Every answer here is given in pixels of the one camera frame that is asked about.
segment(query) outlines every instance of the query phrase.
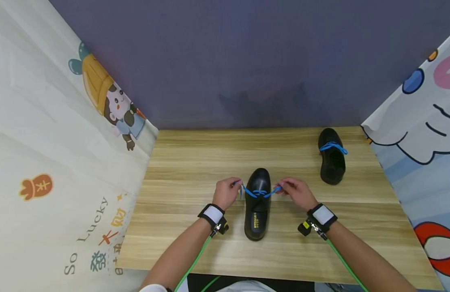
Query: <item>wooden tabletop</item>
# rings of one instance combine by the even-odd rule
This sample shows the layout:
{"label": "wooden tabletop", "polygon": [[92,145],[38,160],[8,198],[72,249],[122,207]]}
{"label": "wooden tabletop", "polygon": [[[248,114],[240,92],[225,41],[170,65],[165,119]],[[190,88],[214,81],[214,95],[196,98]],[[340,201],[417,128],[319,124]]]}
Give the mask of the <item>wooden tabletop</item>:
{"label": "wooden tabletop", "polygon": [[[342,224],[417,288],[442,289],[361,128],[334,129],[349,152],[347,172],[335,186],[319,174],[322,128],[161,130],[117,267],[151,269],[211,202],[217,181],[237,176],[246,184],[263,167],[272,184],[285,176],[304,179]],[[306,215],[289,200],[272,195],[267,234],[259,242],[244,235],[244,200],[237,200],[225,216],[230,230],[210,241],[193,272],[355,283],[314,231],[308,237],[297,231]]]}

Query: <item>shoe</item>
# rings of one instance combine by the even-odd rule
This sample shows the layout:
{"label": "shoe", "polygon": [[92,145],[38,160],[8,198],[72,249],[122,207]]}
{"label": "shoe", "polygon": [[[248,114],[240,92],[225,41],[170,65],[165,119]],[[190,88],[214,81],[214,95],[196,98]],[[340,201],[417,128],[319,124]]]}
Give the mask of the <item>shoe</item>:
{"label": "shoe", "polygon": [[334,129],[326,128],[319,136],[317,144],[322,156],[321,178],[330,185],[341,182],[345,174],[345,154],[342,141]]}
{"label": "shoe", "polygon": [[246,214],[244,217],[244,234],[253,241],[261,240],[267,229],[267,219],[269,216],[270,196],[270,176],[264,168],[258,168],[253,172],[248,180],[246,188],[256,197],[245,194]]}

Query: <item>printed cloth backdrop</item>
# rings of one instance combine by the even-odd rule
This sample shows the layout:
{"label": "printed cloth backdrop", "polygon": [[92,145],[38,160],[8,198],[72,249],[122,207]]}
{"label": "printed cloth backdrop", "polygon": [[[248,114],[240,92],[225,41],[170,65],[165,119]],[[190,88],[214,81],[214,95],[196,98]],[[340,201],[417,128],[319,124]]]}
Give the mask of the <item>printed cloth backdrop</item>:
{"label": "printed cloth backdrop", "polygon": [[0,291],[135,291],[115,268],[157,129],[47,0],[0,1]]}
{"label": "printed cloth backdrop", "polygon": [[450,37],[362,127],[450,291]]}

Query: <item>pink circle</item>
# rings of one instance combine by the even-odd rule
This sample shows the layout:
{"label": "pink circle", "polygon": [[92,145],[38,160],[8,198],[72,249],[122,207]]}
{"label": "pink circle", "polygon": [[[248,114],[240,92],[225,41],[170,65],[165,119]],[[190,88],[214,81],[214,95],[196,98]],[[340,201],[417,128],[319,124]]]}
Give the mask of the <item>pink circle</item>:
{"label": "pink circle", "polygon": [[450,89],[450,56],[437,65],[433,77],[437,86]]}

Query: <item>blue shoelace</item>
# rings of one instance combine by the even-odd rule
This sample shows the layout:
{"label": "blue shoelace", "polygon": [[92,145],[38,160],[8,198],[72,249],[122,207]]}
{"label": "blue shoelace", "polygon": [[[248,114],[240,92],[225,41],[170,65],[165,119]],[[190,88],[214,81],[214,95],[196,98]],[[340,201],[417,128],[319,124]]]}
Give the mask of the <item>blue shoelace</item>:
{"label": "blue shoelace", "polygon": [[340,150],[340,151],[341,151],[343,154],[345,154],[345,155],[348,154],[347,149],[341,147],[341,145],[338,145],[336,142],[329,142],[329,143],[326,143],[323,147],[319,148],[319,150],[320,150],[320,151],[324,151],[324,150],[327,150],[327,149],[329,149],[329,148],[331,148],[331,147],[337,148],[338,150]]}
{"label": "blue shoelace", "polygon": [[266,191],[259,191],[259,190],[250,191],[244,185],[241,185],[241,187],[243,187],[243,188],[240,188],[240,199],[241,199],[241,195],[243,194],[243,190],[253,198],[257,198],[258,196],[263,196],[264,198],[268,198],[271,195],[275,194],[276,192],[280,191],[280,189],[282,188],[279,185],[270,193],[266,193]]}

